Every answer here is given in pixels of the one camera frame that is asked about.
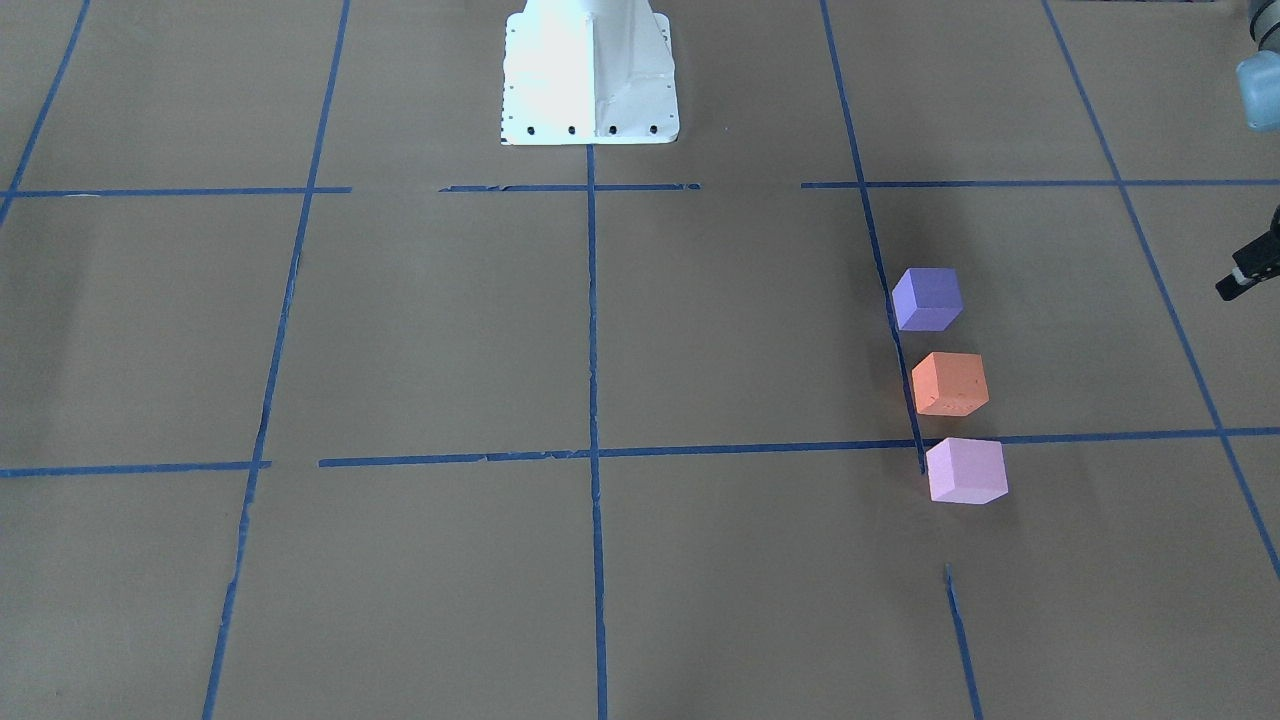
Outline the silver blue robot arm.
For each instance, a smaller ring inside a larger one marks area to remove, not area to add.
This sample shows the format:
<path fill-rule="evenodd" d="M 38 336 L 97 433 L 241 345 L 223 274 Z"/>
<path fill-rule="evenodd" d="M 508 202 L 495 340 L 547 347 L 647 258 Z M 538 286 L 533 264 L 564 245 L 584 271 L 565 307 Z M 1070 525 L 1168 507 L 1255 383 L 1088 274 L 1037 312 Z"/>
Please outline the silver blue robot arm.
<path fill-rule="evenodd" d="M 1251 1 L 1247 8 L 1249 35 L 1257 53 L 1236 67 L 1236 79 L 1245 123 L 1256 132 L 1279 129 L 1279 3 Z M 1252 287 L 1277 277 L 1279 211 L 1267 229 L 1236 250 L 1230 274 L 1215 284 L 1219 297 L 1233 301 Z"/>

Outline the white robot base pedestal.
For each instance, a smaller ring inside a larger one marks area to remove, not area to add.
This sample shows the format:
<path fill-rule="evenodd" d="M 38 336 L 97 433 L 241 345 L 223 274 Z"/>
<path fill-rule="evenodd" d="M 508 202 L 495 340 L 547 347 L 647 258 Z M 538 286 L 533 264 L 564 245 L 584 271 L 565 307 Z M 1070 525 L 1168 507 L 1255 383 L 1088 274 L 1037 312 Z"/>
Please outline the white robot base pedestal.
<path fill-rule="evenodd" d="M 527 1 L 506 18 L 506 146 L 673 143 L 669 18 L 649 1 Z"/>

